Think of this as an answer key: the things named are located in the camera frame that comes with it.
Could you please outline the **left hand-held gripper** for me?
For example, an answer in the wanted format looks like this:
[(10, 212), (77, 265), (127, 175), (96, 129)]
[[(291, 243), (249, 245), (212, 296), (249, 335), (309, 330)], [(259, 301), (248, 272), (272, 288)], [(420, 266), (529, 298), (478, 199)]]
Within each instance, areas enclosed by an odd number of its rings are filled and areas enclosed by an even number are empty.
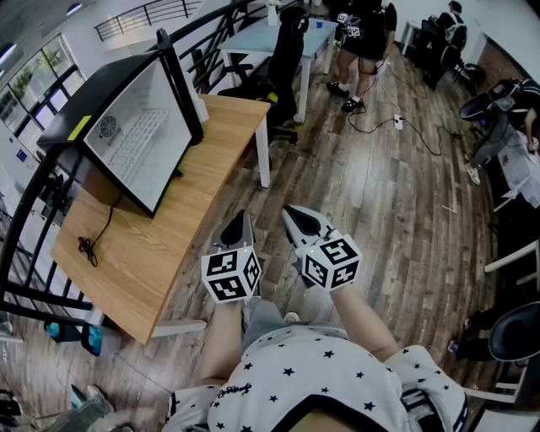
[(255, 292), (262, 269), (252, 245), (255, 236), (251, 215), (240, 210), (213, 233), (212, 245), (240, 247), (202, 257), (202, 282), (216, 304), (248, 301)]

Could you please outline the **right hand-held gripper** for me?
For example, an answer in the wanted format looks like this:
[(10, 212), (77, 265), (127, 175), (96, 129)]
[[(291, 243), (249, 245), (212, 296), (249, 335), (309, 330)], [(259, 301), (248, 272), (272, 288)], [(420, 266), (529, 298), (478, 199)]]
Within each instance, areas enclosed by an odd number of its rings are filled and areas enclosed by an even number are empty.
[(355, 280), (363, 255), (350, 235), (335, 229), (315, 241), (315, 235), (321, 236), (322, 229), (330, 230), (331, 225), (306, 207), (283, 206), (282, 218), (289, 242), (297, 248), (298, 272), (307, 288), (333, 291)]

